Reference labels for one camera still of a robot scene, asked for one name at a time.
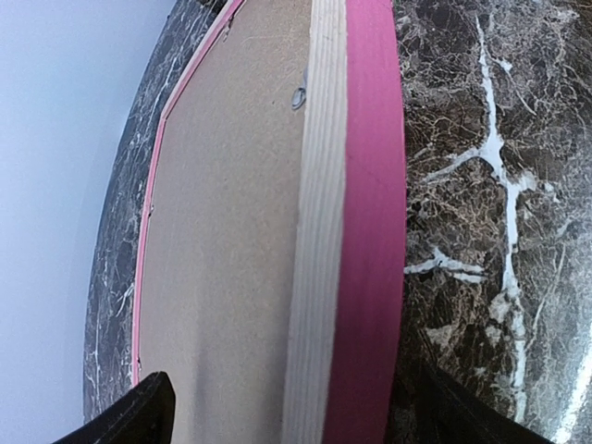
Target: wooden frame side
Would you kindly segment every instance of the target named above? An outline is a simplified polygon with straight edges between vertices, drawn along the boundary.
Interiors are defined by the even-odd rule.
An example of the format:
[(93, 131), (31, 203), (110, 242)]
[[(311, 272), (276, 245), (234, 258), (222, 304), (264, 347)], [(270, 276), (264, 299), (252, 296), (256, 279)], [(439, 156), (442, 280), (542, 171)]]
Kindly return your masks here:
[(388, 419), (405, 255), (392, 4), (314, 0), (311, 21), (282, 443), (377, 444)]
[(323, 438), (345, 194), (345, 14), (345, 0), (313, 1), (283, 444), (315, 444)]
[(158, 167), (158, 157), (160, 155), (160, 147), (165, 134), (165, 127), (167, 119), (170, 116), (175, 104), (179, 100), (181, 94), (189, 84), (191, 77), (195, 70), (204, 60), (209, 50), (214, 46), (217, 39), (222, 35), (224, 30), (229, 26), (234, 19), (234, 15), (241, 9), (241, 6), (246, 0), (228, 0), (224, 5), (219, 15), (212, 23), (212, 26), (207, 31), (187, 67), (183, 70), (179, 81), (173, 88), (165, 107), (160, 115), (158, 121), (158, 129), (156, 131), (156, 139), (154, 141), (154, 149), (152, 153), (152, 160), (150, 163), (150, 170), (148, 172), (148, 179), (146, 180), (146, 193), (144, 194), (144, 203), (142, 207), (142, 219), (140, 223), (140, 238), (138, 241), (138, 254), (136, 257), (136, 273), (135, 273), (135, 288), (133, 297), (133, 307), (131, 315), (131, 383), (133, 386), (140, 382), (140, 309), (142, 303), (142, 277), (144, 270), (144, 257), (146, 254), (146, 241), (148, 238), (148, 228), (150, 226), (150, 213), (152, 207), (152, 196), (154, 191), (154, 184), (156, 181), (156, 169)]

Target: marble countertop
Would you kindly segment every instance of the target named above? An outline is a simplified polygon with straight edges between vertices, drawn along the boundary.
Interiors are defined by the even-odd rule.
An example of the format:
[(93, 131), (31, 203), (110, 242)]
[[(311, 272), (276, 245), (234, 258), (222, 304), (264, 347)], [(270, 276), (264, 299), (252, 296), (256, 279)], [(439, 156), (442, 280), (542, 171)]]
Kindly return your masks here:
[(592, 406), (592, 6), (396, 0), (408, 167), (393, 442), (417, 365), (557, 443)]

